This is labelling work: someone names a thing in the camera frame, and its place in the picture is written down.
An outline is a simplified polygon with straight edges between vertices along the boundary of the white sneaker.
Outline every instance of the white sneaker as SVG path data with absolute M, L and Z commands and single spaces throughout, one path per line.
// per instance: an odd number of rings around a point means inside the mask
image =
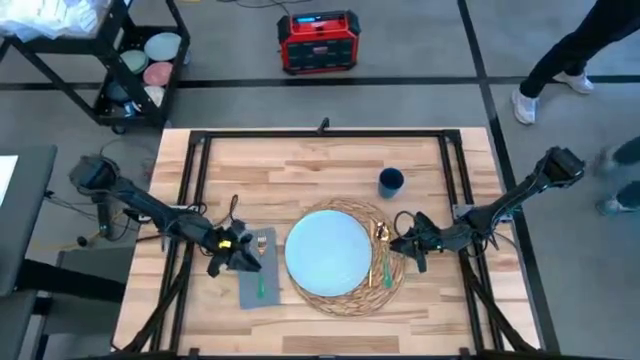
M 521 124 L 533 125 L 536 123 L 536 108 L 538 98 L 529 98 L 520 93 L 520 89 L 513 90 L 511 94 L 513 113 Z
M 593 91 L 593 83 L 587 78 L 586 73 L 578 76 L 567 75 L 564 71 L 553 77 L 553 80 L 569 85 L 575 92 L 588 95 Z

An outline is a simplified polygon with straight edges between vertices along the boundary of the fork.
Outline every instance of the fork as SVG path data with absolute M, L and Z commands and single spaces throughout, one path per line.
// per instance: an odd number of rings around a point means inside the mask
M 267 237 L 266 236 L 258 236 L 258 254 L 260 255 L 260 260 L 262 260 L 262 255 L 267 251 Z M 264 277 L 262 276 L 262 270 L 258 273 L 258 298 L 262 299 L 264 297 L 265 287 L 264 287 Z

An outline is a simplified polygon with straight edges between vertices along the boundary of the black pants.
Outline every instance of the black pants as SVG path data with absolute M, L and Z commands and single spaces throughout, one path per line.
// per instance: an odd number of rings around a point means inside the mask
M 618 148 L 613 153 L 613 160 L 623 166 L 640 163 L 640 136 Z M 640 208 L 640 181 L 634 181 L 622 188 L 616 198 L 624 207 Z
M 600 50 L 639 28 L 639 0 L 598 0 L 580 26 L 555 44 L 536 64 L 520 84 L 520 92 L 526 97 L 537 98 L 555 75 L 563 71 L 573 76 L 582 74 L 587 61 Z

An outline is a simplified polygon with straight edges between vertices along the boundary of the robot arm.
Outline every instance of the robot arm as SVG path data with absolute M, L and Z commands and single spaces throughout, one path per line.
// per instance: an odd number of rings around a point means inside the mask
M 233 223 L 229 229 L 214 227 L 208 219 L 190 210 L 173 209 L 133 182 L 120 176 L 120 169 L 103 156 L 83 156 L 69 174 L 71 183 L 87 196 L 110 195 L 151 218 L 158 231 L 171 238 L 193 242 L 213 254 L 208 273 L 219 274 L 226 264 L 231 270 L 257 272 L 260 263 L 247 246 L 251 235 L 241 236 L 244 224 Z
M 549 188 L 566 188 L 584 175 L 584 162 L 570 150 L 553 147 L 538 161 L 533 173 L 492 204 L 473 208 L 446 229 L 438 228 L 426 215 L 418 212 L 414 225 L 406 234 L 391 242 L 391 250 L 405 254 L 418 263 L 420 272 L 427 270 L 425 255 L 429 251 L 458 252 L 473 241 L 481 242 L 493 233 L 505 214 L 535 194 Z

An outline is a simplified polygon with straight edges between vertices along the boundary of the white plate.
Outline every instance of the white plate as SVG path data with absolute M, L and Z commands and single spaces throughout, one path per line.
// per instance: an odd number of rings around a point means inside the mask
M 367 276 L 371 243 L 358 220 L 322 210 L 294 225 L 284 255 L 291 277 L 302 288 L 319 296 L 339 296 Z

